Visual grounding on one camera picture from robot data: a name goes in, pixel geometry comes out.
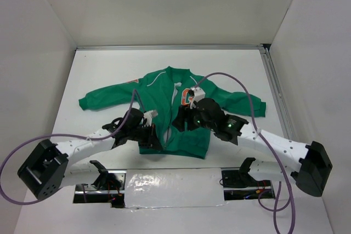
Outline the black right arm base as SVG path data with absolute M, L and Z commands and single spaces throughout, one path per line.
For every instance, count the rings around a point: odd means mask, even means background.
M 225 201 L 239 201 L 275 198 L 271 182 L 257 181 L 249 175 L 250 165 L 255 158 L 246 158 L 239 168 L 222 169 L 222 178 L 219 184 L 223 187 Z

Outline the white cover panel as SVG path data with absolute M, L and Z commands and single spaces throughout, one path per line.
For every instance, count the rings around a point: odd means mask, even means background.
M 219 168 L 128 170 L 127 208 L 216 207 L 225 204 Z

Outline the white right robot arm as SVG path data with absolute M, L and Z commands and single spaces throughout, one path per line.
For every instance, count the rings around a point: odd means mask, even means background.
M 210 98 L 180 106 L 172 124 L 180 132 L 209 129 L 222 141 L 277 158 L 275 162 L 246 158 L 239 173 L 241 183 L 246 186 L 256 181 L 288 179 L 304 193 L 320 197 L 332 170 L 331 160 L 321 143 L 296 142 L 254 128 L 246 119 L 224 113 Z

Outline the green zip jacket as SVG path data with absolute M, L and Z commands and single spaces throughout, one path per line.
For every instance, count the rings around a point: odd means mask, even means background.
M 179 132 L 172 121 L 178 108 L 191 102 L 191 87 L 199 85 L 206 97 L 214 99 L 220 107 L 230 113 L 241 116 L 265 117 L 266 102 L 254 95 L 244 92 L 229 92 L 202 76 L 193 74 L 189 69 L 167 67 L 146 74 L 140 79 L 115 84 L 88 92 L 79 99 L 82 110 L 102 110 L 113 106 L 129 103 L 132 92 L 136 90 L 140 101 L 147 110 L 156 110 L 154 120 L 156 134 L 163 147 L 162 155 L 187 156 L 205 159 L 211 132 L 199 128 L 194 131 Z

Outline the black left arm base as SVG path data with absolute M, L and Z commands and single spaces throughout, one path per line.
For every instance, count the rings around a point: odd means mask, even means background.
M 88 171 L 93 181 L 75 186 L 73 204 L 109 204 L 111 208 L 124 208 L 126 186 L 125 170 L 108 170 L 100 162 L 91 160 Z

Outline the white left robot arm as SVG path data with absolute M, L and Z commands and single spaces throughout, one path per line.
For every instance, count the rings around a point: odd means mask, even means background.
M 142 148 L 162 150 L 153 118 L 156 110 L 141 112 L 132 108 L 124 117 L 102 126 L 83 139 L 53 143 L 41 141 L 18 170 L 19 178 L 39 200 L 45 200 L 66 186 L 89 184 L 101 190 L 108 182 L 121 183 L 99 161 L 81 161 L 100 152 L 110 151 L 127 141 Z

